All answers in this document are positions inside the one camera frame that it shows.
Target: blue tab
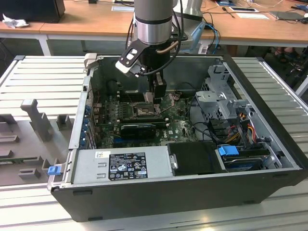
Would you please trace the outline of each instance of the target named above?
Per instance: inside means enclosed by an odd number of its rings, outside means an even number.
[[[223,155],[239,155],[239,151],[235,146],[222,146],[218,148],[219,154]]]
[[[61,167],[60,166],[50,166],[48,169],[48,175],[49,176],[61,175]]]

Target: paper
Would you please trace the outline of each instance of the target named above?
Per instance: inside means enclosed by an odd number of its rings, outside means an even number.
[[[269,19],[264,14],[259,13],[236,13],[240,18],[254,18],[254,19]]]
[[[113,6],[111,11],[134,12],[135,8],[130,6]]]
[[[16,28],[16,27],[24,27],[24,26],[28,26],[29,24],[27,24],[27,22],[24,20],[24,19],[11,19],[11,18],[8,18],[6,17],[4,14],[3,15],[3,20],[2,22],[10,27],[10,28]]]

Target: computer case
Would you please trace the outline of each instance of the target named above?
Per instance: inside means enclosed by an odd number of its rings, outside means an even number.
[[[58,23],[65,12],[63,0],[0,0],[2,14],[13,19]]]

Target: desk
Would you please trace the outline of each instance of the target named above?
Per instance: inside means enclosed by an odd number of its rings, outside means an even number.
[[[278,0],[257,2],[270,7]],[[65,0],[64,3],[66,11],[60,23],[30,23],[31,27],[15,30],[0,24],[0,37],[38,39],[44,55],[52,55],[48,45],[50,39],[125,41],[132,12],[113,12],[113,4],[107,2],[88,4],[88,1]],[[210,0],[205,0],[204,5],[202,11],[216,6]],[[275,8],[256,8],[260,11],[287,11],[293,5],[293,2],[284,1]],[[221,7],[209,11],[224,12]],[[235,19],[229,14],[213,14],[215,28],[221,33],[221,44],[285,47],[306,47],[308,44],[308,25],[276,22],[269,13],[265,15],[270,20],[242,19],[233,15]],[[210,21],[208,14],[205,14],[205,18]],[[209,43],[213,39],[213,32],[204,31],[201,39],[202,43]]]

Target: power supply label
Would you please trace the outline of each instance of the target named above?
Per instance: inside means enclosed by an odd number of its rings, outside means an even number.
[[[145,153],[109,155],[109,180],[148,178]]]

